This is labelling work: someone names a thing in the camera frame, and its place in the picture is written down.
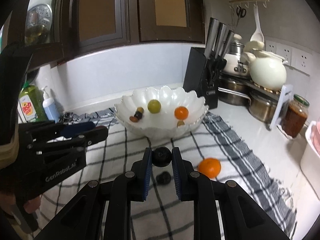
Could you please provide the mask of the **small dark green fruit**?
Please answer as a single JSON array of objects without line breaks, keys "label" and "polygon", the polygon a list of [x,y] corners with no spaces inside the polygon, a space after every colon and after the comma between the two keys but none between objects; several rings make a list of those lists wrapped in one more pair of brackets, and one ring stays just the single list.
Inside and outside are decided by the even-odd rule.
[{"label": "small dark green fruit", "polygon": [[167,171],[162,172],[156,176],[156,182],[158,185],[168,185],[171,182],[171,174]]}]

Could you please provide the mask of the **steel pot lower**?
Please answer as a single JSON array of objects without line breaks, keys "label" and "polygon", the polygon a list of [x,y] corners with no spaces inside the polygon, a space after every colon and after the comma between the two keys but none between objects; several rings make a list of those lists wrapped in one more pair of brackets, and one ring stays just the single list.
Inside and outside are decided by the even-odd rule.
[{"label": "steel pot lower", "polygon": [[251,103],[249,113],[261,122],[269,124],[274,116],[277,101],[256,90],[250,92]]}]

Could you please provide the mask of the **blue pump soap bottle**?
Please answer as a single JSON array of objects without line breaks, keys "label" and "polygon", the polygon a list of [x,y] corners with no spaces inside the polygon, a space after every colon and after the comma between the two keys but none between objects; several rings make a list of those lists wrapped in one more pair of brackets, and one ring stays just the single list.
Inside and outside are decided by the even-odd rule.
[{"label": "blue pump soap bottle", "polygon": [[55,101],[46,91],[47,86],[44,86],[41,90],[43,92],[42,106],[49,120],[59,122],[60,115],[55,105]]}]

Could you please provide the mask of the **orange tangerine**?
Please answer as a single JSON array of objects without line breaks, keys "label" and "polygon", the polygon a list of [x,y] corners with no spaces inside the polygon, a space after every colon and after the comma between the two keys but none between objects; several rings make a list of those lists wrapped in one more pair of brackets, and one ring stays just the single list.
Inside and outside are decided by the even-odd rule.
[{"label": "orange tangerine", "polygon": [[179,106],[174,111],[175,118],[178,120],[185,120],[189,116],[189,111],[184,106]]},{"label": "orange tangerine", "polygon": [[221,163],[216,158],[206,158],[199,163],[197,170],[208,178],[213,179],[220,174]]}]

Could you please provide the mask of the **pink plastic colander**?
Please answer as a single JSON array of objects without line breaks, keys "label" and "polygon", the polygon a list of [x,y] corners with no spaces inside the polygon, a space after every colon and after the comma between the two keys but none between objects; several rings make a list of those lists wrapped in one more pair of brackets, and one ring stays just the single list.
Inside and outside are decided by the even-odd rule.
[{"label": "pink plastic colander", "polygon": [[318,153],[320,153],[320,120],[316,122],[313,136],[313,145]]}]

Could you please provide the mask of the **dark plum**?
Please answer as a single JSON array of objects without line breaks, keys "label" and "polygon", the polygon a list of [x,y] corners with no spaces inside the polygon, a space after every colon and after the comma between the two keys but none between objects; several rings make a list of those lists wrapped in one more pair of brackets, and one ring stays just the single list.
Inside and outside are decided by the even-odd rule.
[{"label": "dark plum", "polygon": [[140,113],[140,112],[138,112],[138,111],[136,111],[135,114],[134,114],[134,116],[135,116],[137,119],[139,118],[140,115],[143,115],[143,114]]},{"label": "dark plum", "polygon": [[167,147],[158,147],[152,151],[151,161],[157,167],[166,167],[171,163],[172,153]]}]

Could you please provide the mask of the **hanging steamer plate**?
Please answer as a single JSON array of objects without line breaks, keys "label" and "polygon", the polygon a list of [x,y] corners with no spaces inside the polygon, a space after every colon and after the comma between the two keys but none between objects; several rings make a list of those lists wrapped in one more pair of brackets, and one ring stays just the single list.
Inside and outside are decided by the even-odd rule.
[{"label": "hanging steamer plate", "polygon": [[27,11],[24,42],[26,46],[47,42],[53,21],[50,5],[38,4]]}]

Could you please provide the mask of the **green apple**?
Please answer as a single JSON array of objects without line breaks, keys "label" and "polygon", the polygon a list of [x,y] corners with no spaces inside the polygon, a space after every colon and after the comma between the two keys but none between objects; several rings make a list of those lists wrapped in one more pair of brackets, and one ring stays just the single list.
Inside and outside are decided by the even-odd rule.
[{"label": "green apple", "polygon": [[157,114],[161,111],[161,103],[156,100],[152,99],[148,103],[148,110],[151,114]]}]

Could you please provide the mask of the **glass jar red sauce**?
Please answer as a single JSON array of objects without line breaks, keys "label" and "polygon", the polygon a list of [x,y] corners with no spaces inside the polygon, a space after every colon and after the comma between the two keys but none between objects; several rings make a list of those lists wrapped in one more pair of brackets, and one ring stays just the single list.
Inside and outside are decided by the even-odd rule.
[{"label": "glass jar red sauce", "polygon": [[309,115],[309,106],[310,103],[302,96],[298,94],[293,96],[281,124],[287,136],[295,138],[301,131]]}]

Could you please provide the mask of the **brown window frame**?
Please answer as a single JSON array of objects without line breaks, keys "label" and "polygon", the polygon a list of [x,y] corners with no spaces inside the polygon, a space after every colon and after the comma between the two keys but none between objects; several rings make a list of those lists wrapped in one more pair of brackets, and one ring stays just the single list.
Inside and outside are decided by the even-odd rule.
[{"label": "brown window frame", "polygon": [[203,0],[16,0],[1,24],[1,47],[25,45],[27,11],[50,5],[47,42],[30,68],[60,64],[99,50],[145,42],[203,43]]}]

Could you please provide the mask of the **black knife block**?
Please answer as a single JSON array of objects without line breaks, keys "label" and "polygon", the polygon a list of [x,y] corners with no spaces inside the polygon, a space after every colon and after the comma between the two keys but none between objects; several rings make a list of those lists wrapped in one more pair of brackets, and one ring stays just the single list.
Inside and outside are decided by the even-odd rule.
[{"label": "black knife block", "polygon": [[227,64],[225,54],[233,36],[227,25],[210,18],[206,46],[190,49],[183,89],[204,97],[209,109],[217,108],[219,76]]}]

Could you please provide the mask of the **black white checkered cloth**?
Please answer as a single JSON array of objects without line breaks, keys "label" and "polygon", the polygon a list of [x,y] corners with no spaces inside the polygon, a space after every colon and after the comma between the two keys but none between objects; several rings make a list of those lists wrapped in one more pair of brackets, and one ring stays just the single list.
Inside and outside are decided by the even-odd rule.
[{"label": "black white checkered cloth", "polygon": [[[71,122],[92,121],[109,130],[106,140],[89,147],[87,166],[56,185],[42,196],[37,211],[38,223],[45,229],[55,215],[90,180],[111,181],[128,171],[142,158],[146,147],[178,147],[182,157],[194,167],[206,158],[218,159],[221,171],[216,180],[234,180],[274,220],[278,229],[290,236],[296,215],[283,199],[283,189],[268,175],[262,161],[224,120],[212,113],[206,114],[197,130],[178,139],[155,141],[135,135],[116,119],[115,110],[108,108],[91,114],[66,114]],[[132,239],[192,239],[194,229],[193,205],[178,200],[175,185],[160,185],[156,177],[162,169],[154,167],[146,202],[131,206]]]}]

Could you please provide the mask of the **green dish soap bottle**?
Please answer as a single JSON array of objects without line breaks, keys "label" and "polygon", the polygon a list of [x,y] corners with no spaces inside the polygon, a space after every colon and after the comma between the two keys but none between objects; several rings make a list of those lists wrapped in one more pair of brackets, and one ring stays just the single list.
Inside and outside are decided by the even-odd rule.
[{"label": "green dish soap bottle", "polygon": [[27,122],[47,121],[47,115],[42,106],[43,97],[40,90],[26,81],[19,95],[19,103]]}]

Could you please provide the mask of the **cream ceramic pot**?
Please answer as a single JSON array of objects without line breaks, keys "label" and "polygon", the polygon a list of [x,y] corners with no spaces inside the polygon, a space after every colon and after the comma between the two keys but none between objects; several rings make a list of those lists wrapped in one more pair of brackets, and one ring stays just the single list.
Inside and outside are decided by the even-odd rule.
[{"label": "cream ceramic pot", "polygon": [[284,57],[256,49],[253,53],[243,52],[242,55],[249,63],[249,72],[254,83],[269,90],[281,90],[287,77],[284,66],[287,60]]}]

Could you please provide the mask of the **white pot with lid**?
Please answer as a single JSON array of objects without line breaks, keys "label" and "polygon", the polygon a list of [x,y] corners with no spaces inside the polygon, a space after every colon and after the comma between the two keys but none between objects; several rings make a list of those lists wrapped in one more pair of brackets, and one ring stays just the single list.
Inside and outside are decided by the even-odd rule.
[{"label": "white pot with lid", "polygon": [[249,66],[240,62],[240,56],[245,48],[245,45],[241,42],[241,40],[242,37],[239,34],[234,34],[232,42],[224,57],[227,63],[222,72],[231,76],[248,79],[250,76]]}]

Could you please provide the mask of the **white scalloped ceramic bowl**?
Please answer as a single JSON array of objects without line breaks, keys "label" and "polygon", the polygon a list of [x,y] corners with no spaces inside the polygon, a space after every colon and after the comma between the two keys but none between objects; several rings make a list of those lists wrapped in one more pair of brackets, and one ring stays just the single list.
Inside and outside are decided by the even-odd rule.
[{"label": "white scalloped ceramic bowl", "polygon": [[[161,103],[161,111],[157,114],[148,110],[152,99]],[[179,120],[175,118],[174,111],[179,106],[186,107],[189,116],[183,120],[183,126],[177,127]],[[117,120],[129,132],[153,140],[179,138],[196,130],[209,110],[204,97],[198,97],[195,91],[186,92],[182,87],[171,89],[168,86],[134,90],[131,96],[122,96],[114,107]],[[129,117],[134,116],[138,107],[144,108],[143,119],[131,122]]]}]

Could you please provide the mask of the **black kitchen scissors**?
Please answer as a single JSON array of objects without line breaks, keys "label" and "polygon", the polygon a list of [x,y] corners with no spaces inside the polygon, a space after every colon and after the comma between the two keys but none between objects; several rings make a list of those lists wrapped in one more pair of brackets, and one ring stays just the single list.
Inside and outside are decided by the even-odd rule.
[{"label": "black kitchen scissors", "polygon": [[237,6],[237,9],[236,9],[236,15],[237,15],[237,22],[236,22],[236,26],[238,26],[239,24],[239,21],[241,18],[244,18],[246,16],[246,9],[241,7],[241,6]]}]

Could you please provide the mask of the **white ladle spoon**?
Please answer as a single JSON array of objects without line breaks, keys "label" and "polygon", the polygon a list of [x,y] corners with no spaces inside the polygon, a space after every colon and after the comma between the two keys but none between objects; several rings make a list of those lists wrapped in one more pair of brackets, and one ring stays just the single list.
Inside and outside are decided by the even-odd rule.
[{"label": "white ladle spoon", "polygon": [[252,34],[250,41],[258,41],[258,42],[264,43],[265,39],[264,39],[262,30],[261,30],[259,10],[258,10],[257,5],[254,5],[254,7],[253,7],[253,13],[254,13],[254,20],[255,20],[256,29],[255,29],[254,33]]}]

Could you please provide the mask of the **white plastic basin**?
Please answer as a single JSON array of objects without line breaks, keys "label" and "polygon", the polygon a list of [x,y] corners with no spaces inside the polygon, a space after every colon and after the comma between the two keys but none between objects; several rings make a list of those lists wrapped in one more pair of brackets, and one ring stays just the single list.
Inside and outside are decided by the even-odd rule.
[{"label": "white plastic basin", "polygon": [[316,194],[319,195],[319,153],[312,141],[315,130],[316,121],[312,121],[305,132],[307,145],[300,161],[300,168]]}]

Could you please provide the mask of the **steel pot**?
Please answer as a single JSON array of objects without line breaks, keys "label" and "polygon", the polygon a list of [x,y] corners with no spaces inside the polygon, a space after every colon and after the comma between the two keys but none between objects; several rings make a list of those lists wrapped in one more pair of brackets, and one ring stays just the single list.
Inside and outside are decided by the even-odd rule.
[{"label": "steel pot", "polygon": [[219,100],[230,105],[248,106],[251,103],[246,85],[231,78],[220,78],[218,87]]},{"label": "steel pot", "polygon": [[256,90],[250,92],[251,103],[249,113],[261,122],[269,124],[274,116],[277,101]]}]

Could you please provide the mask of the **yellow longan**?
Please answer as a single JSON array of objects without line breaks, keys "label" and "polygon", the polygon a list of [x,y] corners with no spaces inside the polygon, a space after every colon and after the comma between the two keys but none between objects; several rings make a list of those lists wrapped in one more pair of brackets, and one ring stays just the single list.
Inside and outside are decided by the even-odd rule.
[{"label": "yellow longan", "polygon": [[177,127],[179,127],[179,126],[183,126],[183,125],[184,125],[184,121],[179,120],[179,121],[177,122]]},{"label": "yellow longan", "polygon": [[143,114],[144,113],[144,108],[143,107],[138,107],[137,111]]}]

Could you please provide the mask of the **steel pot left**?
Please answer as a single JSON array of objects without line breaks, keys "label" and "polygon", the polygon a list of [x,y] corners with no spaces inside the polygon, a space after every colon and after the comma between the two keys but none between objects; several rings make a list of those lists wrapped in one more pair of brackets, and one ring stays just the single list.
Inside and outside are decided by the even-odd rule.
[{"label": "steel pot left", "polygon": [[248,106],[251,103],[246,85],[231,78],[220,78],[218,87],[219,100],[230,105]]}]

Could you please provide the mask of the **wall power sockets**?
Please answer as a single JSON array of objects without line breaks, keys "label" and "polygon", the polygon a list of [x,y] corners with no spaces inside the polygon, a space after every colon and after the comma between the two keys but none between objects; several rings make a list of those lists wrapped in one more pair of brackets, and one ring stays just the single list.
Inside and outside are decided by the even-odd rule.
[{"label": "wall power sockets", "polygon": [[297,70],[307,76],[311,75],[313,66],[312,54],[304,50],[270,40],[265,41],[265,49],[266,51],[270,51],[284,57],[285,66]]}]

